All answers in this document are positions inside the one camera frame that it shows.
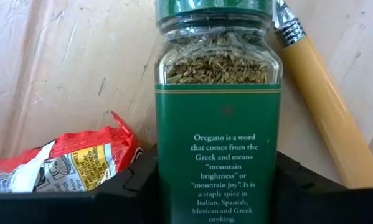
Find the green lid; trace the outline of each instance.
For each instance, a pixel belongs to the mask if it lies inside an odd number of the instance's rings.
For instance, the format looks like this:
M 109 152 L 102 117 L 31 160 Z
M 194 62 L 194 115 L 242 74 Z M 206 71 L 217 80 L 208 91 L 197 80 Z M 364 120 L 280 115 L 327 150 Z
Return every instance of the green lid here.
M 156 0 L 156 22 L 199 9 L 251 11 L 273 14 L 273 0 Z

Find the green label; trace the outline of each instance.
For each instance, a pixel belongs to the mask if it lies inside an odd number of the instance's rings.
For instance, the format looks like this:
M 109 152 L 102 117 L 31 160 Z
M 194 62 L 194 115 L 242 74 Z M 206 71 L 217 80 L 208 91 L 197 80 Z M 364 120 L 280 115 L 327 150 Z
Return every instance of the green label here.
M 164 224 L 270 222 L 280 85 L 156 85 Z

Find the oregano jar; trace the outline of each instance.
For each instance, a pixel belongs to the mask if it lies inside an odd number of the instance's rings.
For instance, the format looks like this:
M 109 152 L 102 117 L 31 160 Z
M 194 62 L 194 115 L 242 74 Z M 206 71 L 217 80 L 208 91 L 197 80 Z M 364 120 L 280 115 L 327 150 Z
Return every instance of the oregano jar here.
M 164 224 L 269 223 L 280 59 L 272 0 L 156 0 Z

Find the metal ferrule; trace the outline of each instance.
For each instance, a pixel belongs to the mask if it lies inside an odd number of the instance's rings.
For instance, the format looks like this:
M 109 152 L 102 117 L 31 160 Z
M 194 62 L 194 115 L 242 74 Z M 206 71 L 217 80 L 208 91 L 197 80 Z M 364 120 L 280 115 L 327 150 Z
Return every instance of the metal ferrule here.
M 290 46 L 305 37 L 300 20 L 293 14 L 284 0 L 276 0 L 273 20 L 275 35 L 282 46 Z
M 275 29 L 275 34 L 280 44 L 288 47 L 305 37 L 305 31 L 299 19 L 295 18 L 287 22 L 279 29 Z

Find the yellow label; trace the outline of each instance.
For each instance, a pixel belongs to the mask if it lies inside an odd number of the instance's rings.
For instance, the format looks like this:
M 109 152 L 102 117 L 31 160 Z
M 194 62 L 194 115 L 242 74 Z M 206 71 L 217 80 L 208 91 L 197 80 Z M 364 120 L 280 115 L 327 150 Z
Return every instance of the yellow label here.
M 85 190 L 94 189 L 110 178 L 103 145 L 81 149 L 71 156 Z

